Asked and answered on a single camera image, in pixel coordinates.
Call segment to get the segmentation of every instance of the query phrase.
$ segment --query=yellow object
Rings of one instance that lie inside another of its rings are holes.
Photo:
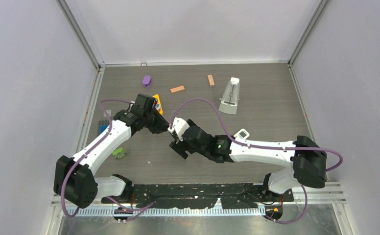
[[[161,100],[158,94],[153,95],[152,97],[157,99],[157,104],[160,105],[160,110],[158,111],[161,115],[163,115],[163,107],[161,106]]]

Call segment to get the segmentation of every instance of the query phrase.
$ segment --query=metal floor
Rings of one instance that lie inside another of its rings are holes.
[[[209,86],[208,74],[214,77],[214,87]],[[146,75],[152,77],[150,88],[142,85]],[[231,77],[240,79],[237,114],[222,114],[231,133],[244,128],[250,133],[250,140],[258,141],[289,141],[295,140],[297,135],[309,136],[287,64],[107,67],[97,100],[135,100],[139,93],[159,94],[163,116],[170,121],[176,108],[190,98],[205,98],[218,107]],[[185,91],[171,94],[170,88],[181,85]],[[105,107],[114,115],[126,105],[110,102]],[[213,136],[224,134],[213,109],[201,101],[185,106],[178,117],[191,118]],[[97,105],[88,144],[98,136],[100,120],[105,117]],[[142,130],[122,144],[127,156],[121,160],[108,157],[96,176],[116,173],[137,184],[260,183],[267,173],[281,169],[254,162],[217,164],[198,154],[184,160],[168,146],[172,140],[169,133],[153,135]]]

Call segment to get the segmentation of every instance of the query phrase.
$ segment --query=reflective gray floor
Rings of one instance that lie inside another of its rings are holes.
[[[208,74],[214,77],[214,87],[209,86]],[[150,88],[142,84],[146,75],[152,76]],[[297,135],[309,135],[288,66],[282,63],[106,68],[98,101],[135,100],[139,93],[159,94],[164,117],[170,121],[178,106],[190,98],[201,97],[218,107],[231,77],[240,79],[237,114],[222,114],[231,133],[244,128],[250,133],[250,140],[259,141],[289,141]],[[171,94],[170,88],[181,85],[185,91]],[[116,102],[105,106],[112,110],[112,115],[125,108],[125,104]],[[212,135],[224,134],[215,112],[200,101],[184,107],[179,117],[192,118]],[[98,136],[100,120],[105,118],[96,106],[88,142]],[[96,176],[120,174],[135,184],[260,183],[267,173],[281,169],[256,162],[217,164],[198,154],[184,160],[169,148],[172,140],[168,133],[152,135],[142,130],[121,145],[127,156],[122,160],[108,157]]]
[[[298,217],[303,205],[284,205],[281,220]],[[61,235],[338,235],[332,205],[309,205],[307,214],[290,225],[274,224],[262,216],[212,216],[138,218],[116,223],[113,218],[75,217],[63,218]]]

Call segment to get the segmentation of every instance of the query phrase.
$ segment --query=blue object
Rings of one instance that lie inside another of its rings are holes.
[[[109,125],[103,125],[100,127],[100,132],[102,133]]]

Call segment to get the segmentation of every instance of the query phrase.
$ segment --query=green toy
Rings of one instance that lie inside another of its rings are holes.
[[[121,160],[126,156],[126,151],[121,147],[112,152],[112,155],[115,157],[115,159]]]

